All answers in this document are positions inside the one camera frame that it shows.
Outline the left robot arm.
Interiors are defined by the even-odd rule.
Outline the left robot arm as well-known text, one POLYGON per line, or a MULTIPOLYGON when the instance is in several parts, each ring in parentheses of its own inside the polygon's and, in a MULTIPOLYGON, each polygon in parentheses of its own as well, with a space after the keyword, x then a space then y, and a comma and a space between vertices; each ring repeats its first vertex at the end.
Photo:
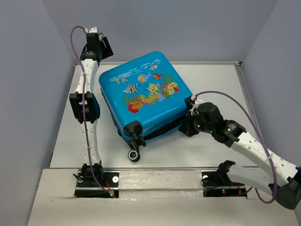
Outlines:
POLYGON ((69 95, 74 117, 80 124, 84 139, 84 163, 77 178, 79 181, 102 187, 104 172, 96 133, 101 109, 93 93, 93 88, 100 61, 112 56, 112 51, 107 38, 100 38, 95 27, 90 30, 85 29, 84 33, 87 43, 81 55, 76 55, 81 67, 81 74, 75 91, 69 95))

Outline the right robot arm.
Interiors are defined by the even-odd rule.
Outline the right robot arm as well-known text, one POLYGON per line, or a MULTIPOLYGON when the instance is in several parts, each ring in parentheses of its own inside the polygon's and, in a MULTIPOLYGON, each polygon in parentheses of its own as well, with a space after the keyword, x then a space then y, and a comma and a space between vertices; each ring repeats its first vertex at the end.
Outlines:
POLYGON ((242 125, 225 120, 218 107, 210 102, 186 101, 186 113, 179 131, 188 137, 200 132, 242 154, 263 172, 256 174, 226 160, 216 171, 220 184, 242 181, 274 197, 286 209, 294 210, 301 200, 301 168, 264 149, 242 125))

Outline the blue kids suitcase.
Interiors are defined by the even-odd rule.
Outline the blue kids suitcase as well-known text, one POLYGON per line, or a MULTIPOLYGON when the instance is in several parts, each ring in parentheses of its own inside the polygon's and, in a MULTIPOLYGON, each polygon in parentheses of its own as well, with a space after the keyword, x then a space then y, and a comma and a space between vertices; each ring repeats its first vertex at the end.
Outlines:
POLYGON ((102 96, 118 134, 130 147, 128 158, 140 160, 140 147, 181 125, 192 92, 159 51, 103 72, 102 96))

